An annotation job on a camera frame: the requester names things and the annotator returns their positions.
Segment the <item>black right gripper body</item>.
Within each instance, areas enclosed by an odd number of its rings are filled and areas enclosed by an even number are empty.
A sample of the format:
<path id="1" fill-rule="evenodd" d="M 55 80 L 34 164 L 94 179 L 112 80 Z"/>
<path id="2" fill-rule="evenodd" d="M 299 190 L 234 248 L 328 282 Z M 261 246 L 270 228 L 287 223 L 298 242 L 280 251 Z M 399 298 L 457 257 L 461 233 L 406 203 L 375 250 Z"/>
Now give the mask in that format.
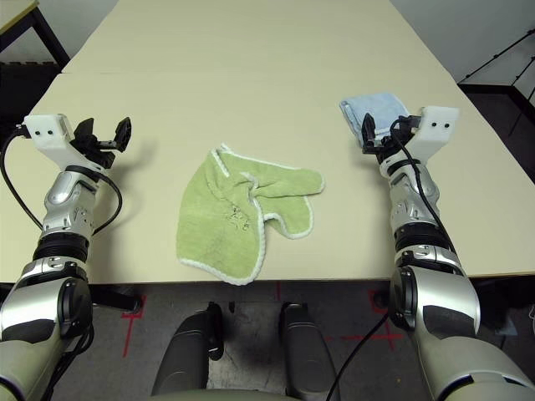
<path id="1" fill-rule="evenodd" d="M 363 139 L 363 153 L 374 155 L 379 165 L 400 150 L 401 146 L 391 136 L 383 137 L 378 143 L 374 140 Z"/>

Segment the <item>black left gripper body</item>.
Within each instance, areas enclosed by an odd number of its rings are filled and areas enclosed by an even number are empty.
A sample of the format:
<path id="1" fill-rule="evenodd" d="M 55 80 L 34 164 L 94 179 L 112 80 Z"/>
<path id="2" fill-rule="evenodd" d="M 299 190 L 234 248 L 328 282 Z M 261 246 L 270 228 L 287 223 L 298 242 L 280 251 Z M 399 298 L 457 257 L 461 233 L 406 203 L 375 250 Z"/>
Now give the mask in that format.
<path id="1" fill-rule="evenodd" d="M 110 169 L 115 160 L 113 150 L 117 150 L 114 140 L 100 141 L 95 135 L 75 137 L 70 144 L 87 160 L 104 169 Z"/>

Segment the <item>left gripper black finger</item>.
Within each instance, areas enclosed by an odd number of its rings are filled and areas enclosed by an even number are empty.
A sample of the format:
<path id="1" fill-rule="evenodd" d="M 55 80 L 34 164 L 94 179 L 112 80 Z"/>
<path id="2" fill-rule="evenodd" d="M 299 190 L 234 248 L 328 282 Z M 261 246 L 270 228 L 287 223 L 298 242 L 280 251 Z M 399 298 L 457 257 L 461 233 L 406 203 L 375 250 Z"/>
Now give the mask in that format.
<path id="1" fill-rule="evenodd" d="M 129 117 L 122 119 L 115 129 L 115 149 L 124 152 L 130 142 L 132 124 Z"/>
<path id="2" fill-rule="evenodd" d="M 93 135 L 94 119 L 88 118 L 81 121 L 74 130 L 76 140 L 95 140 Z"/>

